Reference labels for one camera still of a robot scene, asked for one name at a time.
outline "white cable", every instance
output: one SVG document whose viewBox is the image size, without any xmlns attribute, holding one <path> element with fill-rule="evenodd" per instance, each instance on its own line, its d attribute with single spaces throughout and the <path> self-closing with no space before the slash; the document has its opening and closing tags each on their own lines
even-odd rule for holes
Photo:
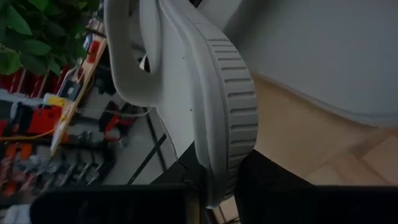
<svg viewBox="0 0 398 224">
<path fill-rule="evenodd" d="M 145 113 L 142 113 L 142 114 L 128 114 L 128 113 L 120 113 L 120 112 L 111 111 L 111 110 L 97 110 L 97 109 L 84 109 L 84 108 L 77 108 L 76 110 L 79 113 L 82 113 L 84 111 L 102 111 L 102 112 L 107 112 L 110 114 L 116 114 L 116 115 L 122 116 L 123 118 L 140 118 L 140 117 L 147 115 L 151 111 L 151 109 L 152 108 L 148 108 L 148 111 Z"/>
</svg>

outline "yellow cable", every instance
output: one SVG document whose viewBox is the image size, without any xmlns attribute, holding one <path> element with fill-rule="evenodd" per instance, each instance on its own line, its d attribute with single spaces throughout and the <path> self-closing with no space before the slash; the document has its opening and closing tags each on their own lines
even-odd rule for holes
<svg viewBox="0 0 398 224">
<path fill-rule="evenodd" d="M 43 134 L 38 134 L 36 136 L 13 136 L 13 137 L 0 137 L 0 141 L 11 141 L 11 140 L 33 140 L 33 139 L 37 139 L 40 138 L 42 136 L 51 134 L 55 131 L 55 129 L 51 130 L 51 131 L 47 131 L 46 133 Z"/>
</svg>

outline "wooden floor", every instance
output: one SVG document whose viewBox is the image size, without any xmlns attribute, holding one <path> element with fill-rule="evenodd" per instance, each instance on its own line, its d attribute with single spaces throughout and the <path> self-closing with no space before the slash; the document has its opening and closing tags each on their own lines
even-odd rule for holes
<svg viewBox="0 0 398 224">
<path fill-rule="evenodd" d="M 323 111 L 258 77 L 255 149 L 313 184 L 398 185 L 398 131 L 358 124 Z M 221 205 L 237 217 L 234 200 Z"/>
</svg>

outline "green plant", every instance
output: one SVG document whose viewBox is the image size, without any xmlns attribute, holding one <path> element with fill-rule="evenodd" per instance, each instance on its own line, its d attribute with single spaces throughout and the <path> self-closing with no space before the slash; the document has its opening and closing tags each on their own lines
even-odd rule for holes
<svg viewBox="0 0 398 224">
<path fill-rule="evenodd" d="M 86 24 L 100 0 L 0 0 L 0 73 L 57 75 L 86 52 Z"/>
</svg>

